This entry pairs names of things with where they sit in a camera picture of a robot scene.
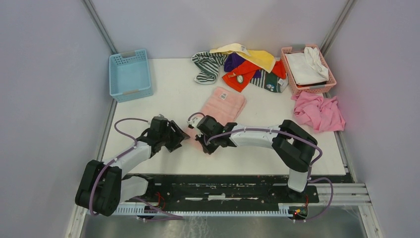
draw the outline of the pile of clothes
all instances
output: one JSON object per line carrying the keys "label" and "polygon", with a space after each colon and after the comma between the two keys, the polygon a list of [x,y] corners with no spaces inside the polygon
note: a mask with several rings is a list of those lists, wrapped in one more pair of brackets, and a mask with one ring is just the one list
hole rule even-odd
{"label": "pile of clothes", "polygon": [[191,58],[201,72],[195,77],[200,84],[216,82],[219,67],[228,72],[222,79],[238,92],[249,84],[254,84],[270,92],[280,93],[288,85],[283,62],[276,61],[266,51],[247,50],[245,46],[234,43],[224,47],[200,52]]}

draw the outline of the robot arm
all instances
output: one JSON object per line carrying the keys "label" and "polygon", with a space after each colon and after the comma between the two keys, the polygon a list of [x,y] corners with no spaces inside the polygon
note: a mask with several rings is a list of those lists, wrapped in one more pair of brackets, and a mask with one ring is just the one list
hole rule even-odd
{"label": "robot arm", "polygon": [[[184,133],[174,121],[169,121],[161,115],[154,117],[150,128],[136,139],[137,145],[132,144],[128,147],[126,152],[120,154],[119,159],[105,170],[102,181],[98,183],[95,190],[93,210],[109,216],[120,202],[143,195],[147,190],[147,180],[136,176],[123,180],[124,176],[141,162],[153,157],[162,146],[172,152],[181,147],[181,141],[188,138],[190,136]],[[89,199],[95,180],[105,164],[112,160],[115,160],[115,157],[104,160],[105,163],[91,160],[86,165],[75,198],[77,205],[89,208]]]}
{"label": "robot arm", "polygon": [[[288,187],[297,192],[305,190],[309,164],[315,154],[315,148],[299,140],[290,143],[288,141],[291,139],[290,136],[274,132],[280,130],[317,145],[315,138],[293,121],[284,120],[281,125],[266,127],[244,126],[235,122],[229,122],[223,126],[213,117],[205,116],[189,121],[189,127],[197,130],[196,140],[200,142],[203,151],[207,154],[213,153],[219,146],[259,146],[274,149],[289,167]],[[220,134],[224,135],[207,143],[209,138]]]}

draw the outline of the white cloth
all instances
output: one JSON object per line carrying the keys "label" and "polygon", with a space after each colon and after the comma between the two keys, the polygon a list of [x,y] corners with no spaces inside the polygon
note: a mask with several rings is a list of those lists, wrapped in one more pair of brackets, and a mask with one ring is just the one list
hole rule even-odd
{"label": "white cloth", "polygon": [[328,81],[328,68],[322,65],[318,49],[305,47],[304,53],[286,54],[286,58],[297,85]]}

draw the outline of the crumpled pink fabric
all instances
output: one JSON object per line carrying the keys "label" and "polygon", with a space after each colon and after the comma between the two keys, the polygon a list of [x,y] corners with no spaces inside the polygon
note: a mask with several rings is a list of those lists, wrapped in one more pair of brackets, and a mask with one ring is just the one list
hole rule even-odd
{"label": "crumpled pink fabric", "polygon": [[302,92],[293,95],[292,100],[296,101],[293,112],[298,124],[312,126],[314,132],[344,130],[346,122],[338,109],[337,97]]}

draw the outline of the pink cloth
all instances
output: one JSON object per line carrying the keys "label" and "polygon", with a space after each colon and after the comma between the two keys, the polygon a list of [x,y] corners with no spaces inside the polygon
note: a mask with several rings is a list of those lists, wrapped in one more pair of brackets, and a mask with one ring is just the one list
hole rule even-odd
{"label": "pink cloth", "polygon": [[315,132],[344,130],[346,122],[337,107],[336,97],[302,92],[293,95],[292,100],[296,101],[293,112],[299,124],[310,125]]}
{"label": "pink cloth", "polygon": [[[230,92],[222,87],[217,87],[200,112],[204,115],[214,117],[220,124],[234,122],[245,107],[247,100],[242,94]],[[188,141],[197,149],[202,150],[201,144],[196,141],[196,130],[187,128],[185,130],[191,137]]]}

